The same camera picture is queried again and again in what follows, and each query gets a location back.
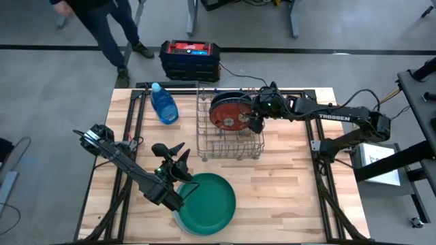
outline plastic bottle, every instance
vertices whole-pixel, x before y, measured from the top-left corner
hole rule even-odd
[[[151,105],[161,122],[169,125],[177,120],[178,110],[174,99],[156,82],[151,85]]]

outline red battery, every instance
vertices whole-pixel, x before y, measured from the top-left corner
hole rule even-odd
[[[219,80],[220,49],[197,41],[166,41],[159,57],[166,76],[172,80],[216,82]]]

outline green bowl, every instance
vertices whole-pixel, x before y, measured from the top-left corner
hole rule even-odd
[[[221,231],[232,220],[236,210],[236,196],[232,186],[217,174],[195,174],[192,182],[198,189],[185,200],[180,212],[174,212],[178,225],[192,235],[206,236]],[[195,187],[181,184],[177,193],[184,197]]]

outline sneaker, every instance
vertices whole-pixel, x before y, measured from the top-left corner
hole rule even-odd
[[[118,76],[116,77],[116,87],[117,88],[129,88],[130,77],[127,68],[119,68]]]
[[[135,52],[140,53],[145,58],[151,59],[155,57],[155,53],[146,48],[141,42],[131,47]]]

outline wooden tabletop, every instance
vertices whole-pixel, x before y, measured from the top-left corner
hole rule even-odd
[[[332,88],[313,88],[318,103],[335,103]],[[121,141],[129,106],[131,90],[115,89],[106,125]],[[236,193],[236,212],[230,224],[208,237],[196,237],[182,231],[171,211],[147,201],[134,182],[125,230],[125,242],[136,243],[299,243],[325,242],[325,235],[317,197],[313,164],[308,147],[305,124],[288,120],[266,120],[265,148],[260,159],[209,159],[203,162],[197,154],[196,96],[174,95],[179,119],[172,125],[163,125],[146,100],[141,136],[144,143],[138,149],[137,163],[146,171],[159,167],[161,159],[151,152],[154,143],[173,147],[185,142],[190,148],[188,168],[191,174],[213,172],[223,176]],[[134,112],[136,122],[138,105]],[[326,137],[343,135],[342,125],[322,121]],[[350,162],[345,153],[337,158]],[[105,161],[98,158],[96,164]],[[369,237],[367,222],[352,169],[332,164],[332,172],[339,205],[363,235]],[[78,238],[85,238],[108,210],[114,185],[116,167],[106,164],[95,170]],[[118,216],[114,228],[117,231]],[[337,238],[334,219],[330,218]]]

